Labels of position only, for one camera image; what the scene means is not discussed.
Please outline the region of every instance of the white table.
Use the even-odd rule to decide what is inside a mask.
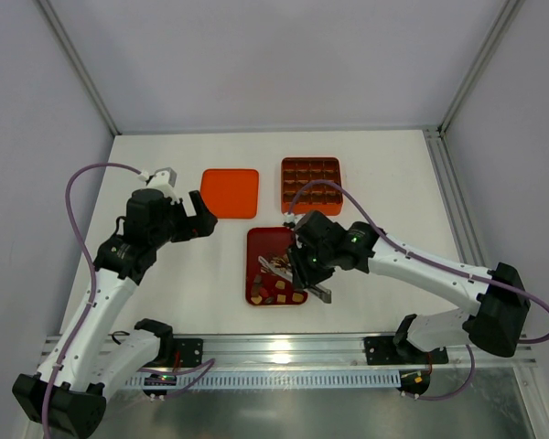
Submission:
[[[260,173],[254,219],[221,219],[209,238],[168,244],[117,318],[113,330],[130,330],[148,317],[188,334],[260,334],[394,331],[407,314],[433,314],[448,302],[389,278],[338,271],[326,286],[333,303],[316,297],[299,306],[253,307],[244,300],[246,233],[278,226],[280,166],[287,156],[335,156],[342,185],[385,230],[408,243],[456,260],[433,167],[421,131],[174,134],[116,137],[110,161],[148,171],[171,166],[177,191],[199,189],[203,171],[213,167],[254,168]],[[142,187],[132,173],[108,169],[102,182],[88,248],[95,253],[123,215],[126,200]],[[361,220],[345,199],[334,217],[344,227]],[[89,282],[81,261],[62,327],[70,321]]]

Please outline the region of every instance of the white wall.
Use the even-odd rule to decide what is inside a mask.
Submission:
[[[0,438],[22,413],[11,393],[59,327],[79,250],[64,191],[74,170],[105,160],[112,137],[30,0],[0,0]],[[85,230],[101,181],[74,192]]]
[[[503,0],[52,0],[124,132],[440,123]]]
[[[448,140],[490,258],[549,302],[549,0],[525,2]],[[549,327],[536,306],[528,323]],[[549,378],[549,343],[537,351]]]

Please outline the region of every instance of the metal floor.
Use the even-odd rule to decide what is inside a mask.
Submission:
[[[454,390],[467,372],[435,370],[430,394]],[[152,403],[121,393],[92,438],[534,438],[512,369],[479,369],[446,402],[415,402],[392,389],[204,391]]]

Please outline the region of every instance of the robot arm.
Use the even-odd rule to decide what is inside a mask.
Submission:
[[[451,262],[407,246],[400,252],[367,223],[355,222],[348,230],[318,211],[306,214],[294,227],[296,243],[287,250],[296,288],[317,286],[334,273],[356,269],[405,281],[436,294],[458,309],[434,316],[406,316],[393,343],[404,359],[419,357],[444,346],[474,343],[500,357],[514,355],[530,303],[517,294],[476,282],[473,276],[494,279],[523,289],[517,271],[499,263],[495,271]],[[408,256],[415,255],[471,276],[448,273]]]
[[[31,421],[41,422],[47,382],[53,382],[48,423],[76,437],[89,437],[102,420],[106,402],[134,373],[147,363],[162,364],[174,353],[173,328],[144,319],[131,336],[98,363],[103,341],[126,301],[155,263],[156,252],[168,242],[210,236],[217,219],[207,209],[198,191],[189,192],[196,214],[188,217],[173,187],[177,174],[170,168],[145,176],[146,188],[136,190],[126,204],[123,234],[104,242],[94,261],[97,292],[90,302],[87,289],[77,312],[47,359],[33,376],[18,376],[13,393]],[[76,324],[90,306],[76,334]],[[61,364],[59,354],[72,342]]]

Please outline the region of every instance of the empty orange tray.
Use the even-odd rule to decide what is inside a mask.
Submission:
[[[258,206],[258,171],[207,169],[201,179],[201,197],[218,218],[254,218]]]
[[[288,157],[281,164],[281,211],[287,213],[296,193],[313,180],[331,180],[341,186],[339,160],[334,157]],[[293,213],[319,210],[326,215],[339,215],[341,192],[327,185],[315,185],[305,191]]]

